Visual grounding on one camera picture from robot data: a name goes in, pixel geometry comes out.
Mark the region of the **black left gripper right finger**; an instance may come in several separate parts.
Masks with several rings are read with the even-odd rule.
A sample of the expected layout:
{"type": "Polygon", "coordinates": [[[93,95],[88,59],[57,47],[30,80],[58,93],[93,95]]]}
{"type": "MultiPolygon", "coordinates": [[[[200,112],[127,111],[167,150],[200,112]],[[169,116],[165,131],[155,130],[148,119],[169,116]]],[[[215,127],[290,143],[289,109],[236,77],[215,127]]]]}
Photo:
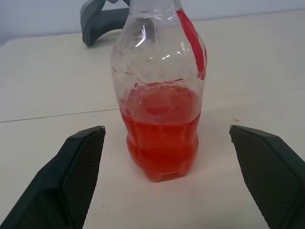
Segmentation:
{"type": "Polygon", "coordinates": [[[244,182],[271,229],[305,227],[305,162],[280,137],[240,125],[229,134],[244,182]]]}

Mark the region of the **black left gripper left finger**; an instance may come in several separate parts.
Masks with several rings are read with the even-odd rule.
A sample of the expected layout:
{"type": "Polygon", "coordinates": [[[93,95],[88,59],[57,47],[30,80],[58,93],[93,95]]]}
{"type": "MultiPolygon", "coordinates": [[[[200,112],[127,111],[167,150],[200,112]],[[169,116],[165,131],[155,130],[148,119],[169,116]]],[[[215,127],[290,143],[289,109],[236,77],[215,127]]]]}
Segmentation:
{"type": "Polygon", "coordinates": [[[106,130],[68,137],[30,182],[2,229],[81,229],[96,188],[106,130]]]}

